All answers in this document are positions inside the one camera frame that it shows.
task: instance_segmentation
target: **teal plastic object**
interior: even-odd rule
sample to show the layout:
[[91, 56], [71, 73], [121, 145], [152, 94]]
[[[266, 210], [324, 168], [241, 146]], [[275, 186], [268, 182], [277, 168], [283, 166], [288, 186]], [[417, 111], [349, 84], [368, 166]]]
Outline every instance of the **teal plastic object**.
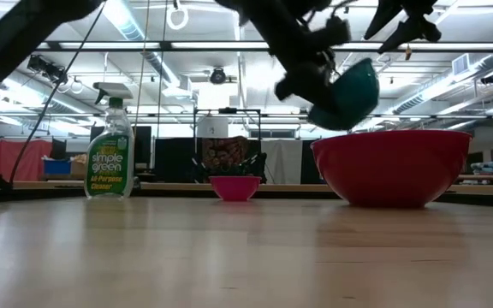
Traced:
[[318, 127], [338, 131], [355, 127], [377, 106], [380, 85], [372, 67], [372, 59], [366, 58], [353, 65], [333, 85], [335, 114], [313, 106], [307, 119]]

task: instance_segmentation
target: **table surface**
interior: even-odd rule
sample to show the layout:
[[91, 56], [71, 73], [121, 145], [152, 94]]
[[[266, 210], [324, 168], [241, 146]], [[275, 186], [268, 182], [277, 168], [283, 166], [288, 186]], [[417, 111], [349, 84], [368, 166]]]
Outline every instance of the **table surface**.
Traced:
[[493, 308], [493, 208], [1, 203], [0, 307]]

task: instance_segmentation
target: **red bowl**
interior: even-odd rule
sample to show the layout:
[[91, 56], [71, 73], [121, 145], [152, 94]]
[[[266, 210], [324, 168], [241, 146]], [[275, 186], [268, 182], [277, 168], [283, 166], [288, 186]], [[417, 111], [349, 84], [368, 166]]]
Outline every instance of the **red bowl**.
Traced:
[[407, 130], [356, 133], [312, 143], [318, 170], [352, 205], [419, 208], [463, 169], [471, 135]]
[[211, 176], [214, 192], [223, 201], [248, 201], [260, 186], [259, 176]]

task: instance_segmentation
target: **green label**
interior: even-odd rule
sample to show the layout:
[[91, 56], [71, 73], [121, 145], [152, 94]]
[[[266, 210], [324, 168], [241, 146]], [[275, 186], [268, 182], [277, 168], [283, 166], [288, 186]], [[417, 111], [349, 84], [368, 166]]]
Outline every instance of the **green label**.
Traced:
[[112, 135], [92, 145], [86, 170], [86, 190], [91, 196], [123, 195], [128, 177], [128, 141], [127, 135]]

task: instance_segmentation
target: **red curtain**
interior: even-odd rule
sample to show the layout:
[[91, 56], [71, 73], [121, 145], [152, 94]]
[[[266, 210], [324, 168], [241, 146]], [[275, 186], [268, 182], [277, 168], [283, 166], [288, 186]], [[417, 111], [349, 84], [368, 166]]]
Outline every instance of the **red curtain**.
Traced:
[[[21, 152], [24, 142], [0, 141], [0, 175], [9, 181], [15, 166], [16, 158]], [[21, 162], [16, 170], [15, 181], [39, 181], [43, 175], [43, 156], [49, 156], [52, 142], [34, 140], [24, 151]]]

